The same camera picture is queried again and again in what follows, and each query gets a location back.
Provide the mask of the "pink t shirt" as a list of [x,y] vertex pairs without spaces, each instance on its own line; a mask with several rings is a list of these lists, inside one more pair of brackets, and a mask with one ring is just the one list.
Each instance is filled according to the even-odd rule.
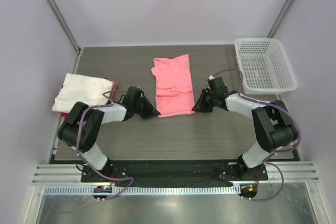
[[159,118],[194,114],[195,105],[189,55],[154,58],[155,103]]

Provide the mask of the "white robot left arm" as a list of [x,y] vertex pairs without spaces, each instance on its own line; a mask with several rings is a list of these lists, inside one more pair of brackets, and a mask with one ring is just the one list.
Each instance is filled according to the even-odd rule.
[[57,137],[75,150],[98,180],[112,179],[110,159],[97,144],[97,137],[103,124],[124,122],[135,115],[148,120],[160,116],[144,91],[130,86],[118,101],[108,98],[103,105],[88,105],[76,102],[58,129]]

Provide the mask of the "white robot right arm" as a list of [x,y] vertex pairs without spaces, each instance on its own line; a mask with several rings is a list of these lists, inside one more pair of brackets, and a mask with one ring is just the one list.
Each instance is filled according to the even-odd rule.
[[299,141],[299,130],[285,104],[259,101],[237,91],[229,91],[223,78],[210,76],[194,112],[211,113],[214,107],[246,116],[253,121],[256,143],[237,159],[236,171],[241,179],[251,179],[262,164],[282,148]]

